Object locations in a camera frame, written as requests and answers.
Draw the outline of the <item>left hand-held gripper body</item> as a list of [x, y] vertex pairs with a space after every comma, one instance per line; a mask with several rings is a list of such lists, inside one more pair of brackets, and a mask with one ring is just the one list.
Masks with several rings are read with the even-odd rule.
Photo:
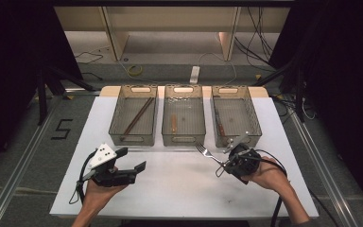
[[133, 169], [113, 169], [118, 159], [115, 152], [109, 145], [101, 144], [88, 164], [90, 172], [86, 174], [86, 179], [105, 187], [135, 183], [137, 173]]

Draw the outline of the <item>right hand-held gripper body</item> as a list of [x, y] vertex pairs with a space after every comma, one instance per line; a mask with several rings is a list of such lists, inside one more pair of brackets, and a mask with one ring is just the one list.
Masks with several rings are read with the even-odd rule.
[[250, 148], [248, 141], [250, 141], [250, 137], [246, 131], [229, 139], [224, 150], [225, 154], [229, 154], [228, 159], [231, 160], [230, 165], [224, 166], [225, 171], [235, 176], [243, 184], [247, 184], [248, 181], [243, 181], [242, 177], [254, 173], [261, 161], [261, 156], [253, 148]]

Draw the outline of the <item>silver metal fork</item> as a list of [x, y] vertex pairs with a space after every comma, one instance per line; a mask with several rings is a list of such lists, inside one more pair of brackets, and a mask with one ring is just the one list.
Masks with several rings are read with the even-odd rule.
[[213, 159], [220, 166], [224, 166], [224, 163], [218, 160], [202, 143], [196, 143], [195, 147], [204, 157]]

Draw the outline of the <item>wooden handled table knife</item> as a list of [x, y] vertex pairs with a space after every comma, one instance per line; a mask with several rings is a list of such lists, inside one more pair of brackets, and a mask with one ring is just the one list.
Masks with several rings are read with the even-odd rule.
[[225, 131], [222, 125], [222, 121], [221, 121], [221, 117], [220, 117], [220, 98], [218, 96], [214, 97], [214, 111], [215, 111], [215, 117], [216, 117], [216, 124], [217, 124], [217, 129], [218, 129], [218, 133], [220, 136], [225, 136]]

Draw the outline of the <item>grey translucent plastic bin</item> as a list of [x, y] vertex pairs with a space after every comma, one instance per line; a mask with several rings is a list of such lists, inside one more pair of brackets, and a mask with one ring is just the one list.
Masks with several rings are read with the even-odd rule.
[[109, 127], [117, 146], [153, 146], [156, 129], [158, 87], [123, 85]]
[[[220, 98], [219, 111], [225, 136], [220, 136], [218, 133], [214, 111], [215, 96]], [[226, 148], [229, 139], [235, 138], [246, 131], [250, 137], [248, 145], [251, 148], [257, 145], [262, 136], [262, 130], [247, 86], [213, 86], [211, 110], [213, 112], [217, 148]]]
[[[177, 133], [171, 132], [171, 115], [177, 116]], [[166, 147], [190, 147], [206, 135], [203, 93], [200, 85], [166, 85], [162, 136]]]

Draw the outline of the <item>person's right hand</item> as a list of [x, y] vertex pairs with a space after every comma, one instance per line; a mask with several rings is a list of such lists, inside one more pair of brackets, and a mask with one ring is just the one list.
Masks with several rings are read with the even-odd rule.
[[276, 164], [276, 161], [267, 156], [263, 156], [262, 159], [263, 162], [260, 163], [257, 170], [250, 175], [243, 176], [242, 180], [252, 181], [277, 193], [282, 193], [285, 189], [288, 189], [290, 183], [284, 172]]

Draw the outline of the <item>person's left hand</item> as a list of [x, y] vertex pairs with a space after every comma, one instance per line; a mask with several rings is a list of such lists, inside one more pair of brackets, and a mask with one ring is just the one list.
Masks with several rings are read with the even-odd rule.
[[97, 185], [93, 180], [89, 180], [82, 205], [84, 207], [102, 209], [114, 195], [126, 187], [126, 184], [105, 187]]

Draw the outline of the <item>white table cover sheet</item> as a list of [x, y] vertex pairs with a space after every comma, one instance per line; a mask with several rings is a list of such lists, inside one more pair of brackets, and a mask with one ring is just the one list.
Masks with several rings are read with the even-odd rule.
[[[50, 213], [72, 217], [80, 209], [71, 203], [79, 172], [87, 156], [100, 144], [110, 144], [108, 134], [116, 100], [95, 99], [72, 160]], [[129, 219], [259, 219], [275, 213], [278, 196], [255, 183], [243, 184], [234, 176], [217, 177], [218, 165], [195, 148], [132, 148], [118, 159], [119, 168], [144, 163], [134, 184], [118, 193], [102, 210], [104, 217]]]

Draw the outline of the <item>yellow tape roll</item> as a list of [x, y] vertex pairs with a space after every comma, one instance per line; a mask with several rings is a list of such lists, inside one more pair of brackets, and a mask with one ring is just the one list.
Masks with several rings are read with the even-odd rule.
[[143, 72], [143, 67], [141, 65], [132, 65], [128, 68], [128, 74], [131, 77], [136, 77], [141, 75]]

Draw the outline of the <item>black metal stand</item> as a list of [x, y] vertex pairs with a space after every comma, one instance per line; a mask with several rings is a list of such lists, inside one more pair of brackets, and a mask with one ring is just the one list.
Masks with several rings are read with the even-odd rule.
[[301, 69], [302, 62], [299, 57], [294, 57], [286, 65], [277, 69], [264, 79], [260, 79], [253, 83], [253, 86], [263, 86], [279, 76], [283, 76], [284, 79], [281, 82], [280, 89], [282, 91], [290, 91], [292, 88], [295, 89], [295, 113], [304, 122], [303, 117], [303, 70]]
[[62, 79], [69, 80], [73, 84], [76, 84], [78, 87], [83, 88], [86, 91], [96, 91], [96, 88], [92, 85], [84, 82], [82, 79], [78, 79], [75, 76], [66, 73], [58, 67], [54, 67], [52, 65], [43, 67], [37, 74], [37, 91], [40, 108], [38, 123], [39, 126], [42, 125], [48, 114], [45, 87], [48, 87], [54, 96], [62, 96], [65, 93], [65, 88], [61, 83]]

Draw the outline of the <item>beige wooden shelf unit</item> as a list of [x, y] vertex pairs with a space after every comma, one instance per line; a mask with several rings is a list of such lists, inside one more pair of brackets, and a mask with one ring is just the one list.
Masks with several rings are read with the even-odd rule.
[[282, 31], [289, 8], [276, 7], [56, 7], [65, 31], [104, 31], [120, 60], [132, 31], [217, 32], [223, 58], [232, 57], [237, 32]]

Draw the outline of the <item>metal floor rail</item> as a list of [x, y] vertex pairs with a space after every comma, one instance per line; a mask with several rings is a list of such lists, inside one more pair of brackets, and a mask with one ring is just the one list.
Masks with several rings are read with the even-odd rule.
[[324, 185], [325, 190], [328, 193], [328, 196], [337, 211], [342, 225], [344, 227], [358, 227], [358, 222], [354, 217], [349, 203], [344, 198], [328, 166], [322, 159], [320, 151], [316, 146], [315, 141], [312, 138], [308, 128], [295, 113], [291, 116], [291, 118], [300, 137], [302, 138], [302, 141], [315, 166], [315, 169], [320, 176], [322, 184]]
[[23, 150], [20, 159], [16, 163], [16, 166], [10, 170], [8, 180], [4, 186], [0, 188], [0, 220], [4, 216], [20, 181], [24, 177], [33, 156], [35, 155], [41, 141], [43, 140], [43, 136], [52, 120], [52, 115], [57, 108], [58, 103], [54, 103], [48, 108], [47, 116], [33, 132], [31, 138], [27, 142], [26, 148]]

